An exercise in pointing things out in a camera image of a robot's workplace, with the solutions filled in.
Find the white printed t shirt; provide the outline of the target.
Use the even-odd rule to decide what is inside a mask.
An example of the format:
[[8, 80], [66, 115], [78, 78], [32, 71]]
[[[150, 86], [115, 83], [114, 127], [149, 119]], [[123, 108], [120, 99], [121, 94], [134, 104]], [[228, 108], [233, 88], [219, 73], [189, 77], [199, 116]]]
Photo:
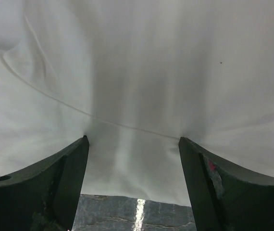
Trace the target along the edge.
[[274, 0], [0, 0], [0, 176], [84, 135], [83, 194], [189, 205], [181, 137], [274, 177]]

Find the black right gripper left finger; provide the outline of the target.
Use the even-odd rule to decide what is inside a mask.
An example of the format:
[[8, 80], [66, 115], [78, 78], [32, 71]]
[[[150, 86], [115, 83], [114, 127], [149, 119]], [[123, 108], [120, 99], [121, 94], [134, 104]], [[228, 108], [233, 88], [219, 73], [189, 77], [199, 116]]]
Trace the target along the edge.
[[45, 159], [0, 176], [0, 231], [70, 231], [88, 151], [84, 136]]

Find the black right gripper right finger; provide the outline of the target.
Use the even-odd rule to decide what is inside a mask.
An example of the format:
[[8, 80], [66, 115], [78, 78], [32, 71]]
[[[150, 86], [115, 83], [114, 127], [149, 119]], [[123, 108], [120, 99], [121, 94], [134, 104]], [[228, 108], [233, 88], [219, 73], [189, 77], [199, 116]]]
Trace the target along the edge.
[[199, 231], [274, 231], [274, 177], [223, 159], [181, 137], [178, 143]]

